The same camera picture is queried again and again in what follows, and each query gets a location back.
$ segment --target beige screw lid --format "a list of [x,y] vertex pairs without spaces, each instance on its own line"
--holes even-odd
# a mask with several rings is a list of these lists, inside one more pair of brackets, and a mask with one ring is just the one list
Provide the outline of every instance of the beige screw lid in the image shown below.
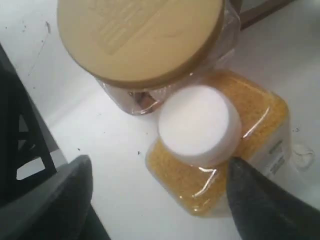
[[107,84],[152,88],[196,67],[216,42],[225,0],[59,0],[73,59]]

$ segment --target jar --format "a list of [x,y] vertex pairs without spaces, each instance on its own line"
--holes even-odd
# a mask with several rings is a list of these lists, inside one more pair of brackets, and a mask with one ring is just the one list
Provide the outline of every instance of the jar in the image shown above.
[[132,115],[225,64],[240,32],[229,0],[59,0],[57,21],[71,57]]
[[[240,157],[248,161],[270,179],[273,179],[277,171],[289,160],[291,156],[289,110],[285,101],[279,96],[231,71],[217,71],[203,77],[198,85],[209,86],[219,92],[221,101],[228,105],[227,111],[230,118],[226,120],[225,117],[212,122],[212,132],[205,132],[207,140],[198,139],[193,133],[188,136],[186,134],[188,128],[182,127],[184,121],[189,121],[186,115],[190,118],[191,115],[194,117],[193,124],[203,124],[197,114],[199,112],[197,108],[205,108],[203,105],[208,101],[196,106],[195,94],[189,94],[190,97],[187,99],[190,101],[185,101],[183,98],[175,97],[185,89],[178,91],[161,109],[158,124],[159,138],[150,147],[146,166],[190,214],[219,216],[228,213],[226,181],[229,158]],[[179,107],[167,111],[167,106],[172,104],[174,99],[181,101]],[[191,103],[194,104],[194,110],[189,109],[184,114],[182,108]],[[214,112],[218,117],[224,114],[223,109],[219,108],[221,102],[214,101],[208,104],[212,109],[219,109],[218,112]],[[173,131],[169,134],[175,137],[173,144],[183,143],[185,149],[199,145],[199,141],[202,141],[202,145],[210,145],[209,141],[215,141],[212,140],[213,135],[215,133],[221,135],[219,121],[224,125],[228,121],[227,131],[221,138],[223,141],[220,140],[219,144],[210,148],[209,154],[206,152],[201,155],[177,153],[179,151],[168,147],[172,144],[168,143],[167,133],[162,130],[164,127],[161,126],[161,117],[164,115],[171,121],[170,127]],[[175,120],[177,116],[185,116],[183,118],[185,120],[179,123]],[[190,122],[186,126],[193,128]]]

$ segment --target white surface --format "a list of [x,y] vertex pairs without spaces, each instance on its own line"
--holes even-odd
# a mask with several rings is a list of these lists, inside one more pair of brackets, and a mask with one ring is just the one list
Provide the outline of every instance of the white surface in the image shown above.
[[190,86],[164,103],[158,133],[177,159],[206,168],[232,155],[241,138],[241,121],[221,92],[204,85]]
[[[156,116],[121,112],[93,77],[72,61],[58,36],[56,4],[56,0],[1,1],[0,42],[66,159],[90,155],[92,203],[111,238],[240,239],[231,218],[188,215],[148,173],[144,157],[156,137]],[[316,156],[319,10],[318,0],[298,0],[245,30],[231,65],[288,102],[294,137],[306,142]],[[303,196],[314,203],[318,187]]]

